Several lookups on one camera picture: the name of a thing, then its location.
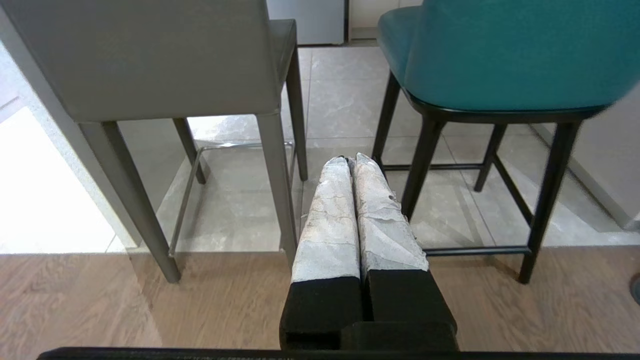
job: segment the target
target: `wooden floor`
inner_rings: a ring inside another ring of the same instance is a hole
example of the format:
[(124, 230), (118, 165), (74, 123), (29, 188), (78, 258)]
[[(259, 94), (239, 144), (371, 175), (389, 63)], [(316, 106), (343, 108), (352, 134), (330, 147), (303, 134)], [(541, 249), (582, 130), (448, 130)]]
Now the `wooden floor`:
[[(147, 255), (0, 257), (0, 358), (60, 346), (278, 348), (281, 254), (189, 254), (179, 285)], [(439, 258), (434, 276), (463, 350), (640, 352), (628, 291), (640, 247), (545, 249), (528, 286), (518, 256)]]

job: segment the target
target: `bar stool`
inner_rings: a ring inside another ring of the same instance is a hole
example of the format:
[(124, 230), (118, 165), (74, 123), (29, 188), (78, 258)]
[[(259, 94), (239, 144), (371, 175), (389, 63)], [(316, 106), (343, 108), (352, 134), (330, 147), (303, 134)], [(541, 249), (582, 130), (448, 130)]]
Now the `bar stool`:
[(1, 0), (36, 64), (131, 215), (169, 282), (180, 272), (118, 121), (172, 118), (205, 178), (187, 117), (255, 114), (291, 265), (297, 235), (280, 93), (286, 81), (300, 178), (307, 179), (294, 20), (269, 20), (258, 0)]
[[(531, 232), (527, 245), (424, 249), (428, 256), (524, 254), (526, 284), (582, 121), (622, 97), (640, 79), (640, 2), (635, 0), (424, 0), (382, 15), (378, 43), (390, 75), (372, 158), (386, 171), (409, 171), (402, 211), (411, 219), (429, 170), (492, 165)], [(402, 90), (422, 115), (410, 165), (383, 165), (382, 154)], [(484, 161), (431, 160), (447, 122), (494, 124)], [(532, 212), (497, 156), (510, 124), (556, 123), (536, 209)]]

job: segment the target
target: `teal upholstered seat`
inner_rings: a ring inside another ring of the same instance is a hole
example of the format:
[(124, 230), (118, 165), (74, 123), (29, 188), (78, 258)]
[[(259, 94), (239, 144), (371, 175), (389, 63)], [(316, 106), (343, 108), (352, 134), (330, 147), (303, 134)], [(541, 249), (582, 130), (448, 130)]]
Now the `teal upholstered seat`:
[(446, 108), (599, 106), (640, 79), (640, 0), (424, 0), (378, 27), (400, 85)]

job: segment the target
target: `floor tile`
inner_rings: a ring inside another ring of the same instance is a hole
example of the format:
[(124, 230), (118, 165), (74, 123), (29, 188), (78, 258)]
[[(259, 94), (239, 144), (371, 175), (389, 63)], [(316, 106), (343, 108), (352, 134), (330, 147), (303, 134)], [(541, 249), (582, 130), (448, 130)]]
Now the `floor tile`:
[(386, 79), (387, 60), (379, 47), (316, 47), (311, 80)]
[[(458, 162), (481, 161), (488, 135), (445, 136)], [(499, 156), (530, 208), (535, 207), (548, 149), (537, 136), (505, 136)], [(477, 171), (463, 172), (469, 188)], [(529, 228), (495, 169), (481, 193), (472, 192), (484, 220), (499, 245), (527, 242)], [(567, 173), (547, 229), (546, 246), (640, 244), (640, 234), (626, 233)]]
[(114, 232), (28, 108), (0, 124), (0, 252), (105, 252)]
[[(302, 98), (305, 113), (305, 125), (308, 123), (309, 81), (303, 80)], [(286, 87), (282, 90), (282, 129), (285, 139), (293, 139), (291, 112)], [(197, 140), (211, 142), (230, 142), (234, 140), (259, 140), (258, 123), (254, 115), (225, 115), (212, 117), (191, 117), (189, 126)]]
[(127, 252), (127, 249), (122, 245), (122, 241), (120, 241), (120, 238), (116, 235), (113, 237), (113, 240), (111, 240), (111, 243), (105, 252), (107, 254), (123, 254)]
[[(156, 214), (168, 239), (175, 228), (188, 170), (185, 161)], [(280, 228), (262, 149), (207, 152), (204, 170), (207, 184), (193, 185), (177, 252), (278, 251)], [(296, 167), (292, 191), (296, 218), (300, 218), (301, 194)], [(147, 251), (146, 247), (133, 252), (140, 251)]]
[[(307, 138), (375, 136), (386, 80), (311, 81)], [(420, 115), (401, 95), (389, 136), (416, 136)]]
[[(389, 138), (384, 161), (388, 164), (409, 163), (417, 137)], [(303, 224), (316, 190), (324, 164), (334, 156), (370, 154), (373, 138), (311, 139), (308, 143), (309, 181), (303, 185)], [(434, 163), (453, 161), (446, 143), (440, 141)], [(473, 198), (459, 172), (434, 175), (423, 187), (412, 221), (417, 241), (423, 247), (459, 247), (492, 245)], [(390, 187), (401, 198), (406, 181), (405, 172), (387, 173)]]
[(309, 80), (311, 78), (311, 56), (313, 48), (298, 48), (298, 63), (300, 64), (300, 79)]

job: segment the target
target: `stool backrest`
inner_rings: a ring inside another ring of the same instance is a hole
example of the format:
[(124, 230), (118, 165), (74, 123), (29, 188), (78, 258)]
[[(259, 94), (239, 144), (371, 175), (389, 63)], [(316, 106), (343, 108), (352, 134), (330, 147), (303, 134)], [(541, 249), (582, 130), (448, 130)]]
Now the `stool backrest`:
[(272, 113), (261, 0), (0, 0), (78, 122)]
[(424, 0), (405, 75), (460, 110), (610, 104), (640, 79), (638, 0)]

